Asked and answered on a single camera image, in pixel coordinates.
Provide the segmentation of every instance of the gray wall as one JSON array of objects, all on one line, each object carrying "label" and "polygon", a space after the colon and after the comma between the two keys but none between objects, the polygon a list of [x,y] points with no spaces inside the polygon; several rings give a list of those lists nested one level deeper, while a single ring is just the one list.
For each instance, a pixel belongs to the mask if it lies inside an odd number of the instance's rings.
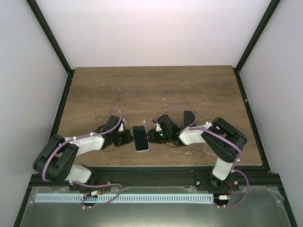
[{"label": "gray wall", "polygon": [[281,1],[241,71],[268,156],[303,226],[303,4]]},{"label": "gray wall", "polygon": [[0,7],[0,225],[13,226],[66,80],[25,0]]},{"label": "gray wall", "polygon": [[270,0],[37,0],[71,67],[233,65]]}]

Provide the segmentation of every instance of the white backdrop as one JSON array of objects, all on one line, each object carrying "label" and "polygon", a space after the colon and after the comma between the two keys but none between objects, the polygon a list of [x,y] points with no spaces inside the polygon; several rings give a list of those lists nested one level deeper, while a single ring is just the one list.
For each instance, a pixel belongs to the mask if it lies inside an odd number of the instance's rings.
[{"label": "white backdrop", "polygon": [[0,226],[14,225],[67,73],[25,0],[0,7]]},{"label": "white backdrop", "polygon": [[37,0],[72,68],[233,65],[270,0]]},{"label": "white backdrop", "polygon": [[241,71],[271,169],[303,226],[303,5],[281,1]]}]

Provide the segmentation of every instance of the black metal frame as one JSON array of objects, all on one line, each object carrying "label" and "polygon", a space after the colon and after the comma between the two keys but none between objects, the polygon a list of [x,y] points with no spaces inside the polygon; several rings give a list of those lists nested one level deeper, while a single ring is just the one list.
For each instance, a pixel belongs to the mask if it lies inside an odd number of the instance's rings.
[{"label": "black metal frame", "polygon": [[[58,111],[55,117],[55,121],[53,123],[53,128],[51,131],[51,135],[53,136],[57,133],[59,124],[61,121],[61,116],[64,110],[65,102],[67,99],[67,95],[71,86],[72,78],[75,70],[71,70],[69,64],[62,53],[50,27],[48,26],[46,19],[44,18],[41,10],[39,9],[38,4],[35,0],[27,0],[30,8],[32,9],[36,19],[41,25],[45,35],[47,36],[49,42],[54,48],[58,58],[60,59],[63,67],[68,73],[68,78],[66,80],[66,84],[64,87],[64,91],[60,100],[60,104],[58,107]],[[284,197],[284,206],[286,212],[288,214],[289,220],[293,227],[296,227],[296,221],[294,219],[294,215],[292,213],[291,207],[289,205],[286,193],[284,191],[281,179],[279,174],[273,174],[270,172],[270,166],[260,139],[260,135],[258,133],[256,123],[254,121],[254,117],[252,111],[250,109],[249,102],[247,100],[244,87],[242,85],[242,81],[240,78],[240,70],[243,68],[246,60],[248,59],[251,51],[253,50],[255,44],[257,43],[259,37],[261,36],[264,28],[269,22],[271,16],[273,15],[275,9],[277,8],[280,0],[272,0],[264,13],[256,31],[254,32],[247,48],[245,49],[238,65],[234,68],[235,77],[238,82],[238,86],[243,98],[243,102],[250,120],[250,124],[252,127],[252,131],[254,133],[254,137],[256,140],[256,144],[261,156],[262,165],[261,166],[237,166],[236,169],[239,169],[245,173],[248,177],[250,185],[258,185],[258,186],[277,186],[279,192]],[[191,186],[195,185],[197,180],[200,178],[205,178],[209,176],[212,172],[212,166],[174,166],[174,167],[92,167],[92,170],[96,172],[97,178],[100,181],[107,182],[108,180],[111,183],[121,183],[123,186]],[[239,182],[239,185],[245,185],[244,178],[239,174],[232,175]],[[20,226],[22,217],[25,211],[25,207],[27,205],[27,200],[30,195],[30,191],[34,186],[55,186],[53,183],[44,182],[41,178],[41,175],[35,174],[32,175],[27,191],[25,193],[20,211],[18,213],[15,227]],[[69,186],[67,183],[63,183],[59,186]],[[216,193],[216,191],[212,191],[206,185],[197,186],[199,191],[209,191],[210,193]]]}]

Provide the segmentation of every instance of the black smartphone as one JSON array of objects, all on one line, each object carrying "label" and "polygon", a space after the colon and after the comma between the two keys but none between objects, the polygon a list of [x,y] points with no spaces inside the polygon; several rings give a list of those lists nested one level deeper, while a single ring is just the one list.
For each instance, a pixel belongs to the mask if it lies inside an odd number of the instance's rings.
[{"label": "black smartphone", "polygon": [[191,123],[193,123],[195,121],[195,116],[193,114],[193,112],[191,111],[184,111],[184,115],[183,115],[183,127],[188,127]]},{"label": "black smartphone", "polygon": [[148,151],[150,144],[147,141],[147,132],[145,125],[133,127],[134,147],[137,152]]}]

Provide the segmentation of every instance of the wooden table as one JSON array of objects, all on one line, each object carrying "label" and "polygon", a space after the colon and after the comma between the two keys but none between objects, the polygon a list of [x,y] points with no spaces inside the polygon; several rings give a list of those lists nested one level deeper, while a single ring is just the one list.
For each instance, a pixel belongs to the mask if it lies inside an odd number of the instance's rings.
[{"label": "wooden table", "polygon": [[[95,130],[107,122],[115,105],[123,109],[128,129],[141,124],[147,130],[154,128],[151,119],[172,105],[193,108],[197,125],[222,117],[248,138],[240,164],[262,164],[231,66],[77,68],[58,134],[72,137]],[[168,111],[178,126],[183,111]],[[149,151],[137,153],[133,142],[112,152],[96,150],[76,158],[77,164],[89,166],[205,166],[215,161],[216,156],[204,152],[204,144],[179,148],[151,144]]]}]

